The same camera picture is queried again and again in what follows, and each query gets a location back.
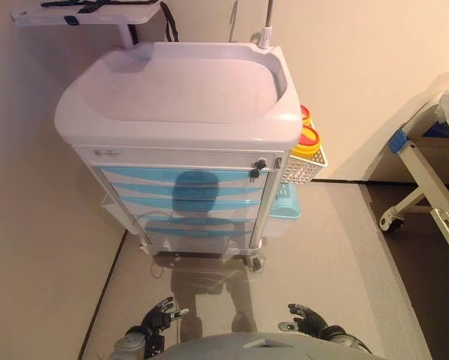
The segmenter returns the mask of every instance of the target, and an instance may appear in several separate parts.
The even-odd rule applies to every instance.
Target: orange lid
[[[314,146],[321,141],[317,131],[310,126],[303,125],[301,135],[299,136],[299,145]]]
[[[310,117],[310,112],[304,105],[301,105],[301,114],[303,120]]]

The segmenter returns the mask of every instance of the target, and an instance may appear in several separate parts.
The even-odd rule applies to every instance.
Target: lock
[[[250,177],[251,182],[254,182],[254,180],[259,177],[259,171],[264,169],[267,166],[266,159],[261,157],[260,159],[257,160],[257,162],[255,162],[253,164],[253,166],[254,166],[254,169],[249,171],[249,177]]]

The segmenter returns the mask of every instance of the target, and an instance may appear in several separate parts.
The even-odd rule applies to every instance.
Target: white cart top
[[[97,60],[55,125],[79,146],[290,150],[301,108],[280,48],[142,43]]]

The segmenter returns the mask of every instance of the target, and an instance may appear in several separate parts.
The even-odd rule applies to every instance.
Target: caster wheel
[[[379,227],[384,234],[395,233],[404,224],[404,219],[400,217],[393,208],[388,209],[379,220]]]
[[[401,228],[401,226],[404,224],[404,221],[402,221],[401,219],[394,219],[391,221],[391,223],[388,226],[387,230],[381,230],[384,234],[394,234],[397,230],[399,230]]]
[[[258,255],[246,256],[245,263],[252,272],[257,272],[262,268],[262,261]]]

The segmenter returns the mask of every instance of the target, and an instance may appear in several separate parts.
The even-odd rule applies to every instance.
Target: hospital bed
[[[397,154],[418,187],[395,206],[384,212],[379,226],[384,233],[394,233],[409,212],[430,213],[449,244],[449,191],[419,149],[423,136],[439,136],[449,129],[449,89],[436,95],[390,139],[388,146]],[[418,205],[427,199],[430,206]]]

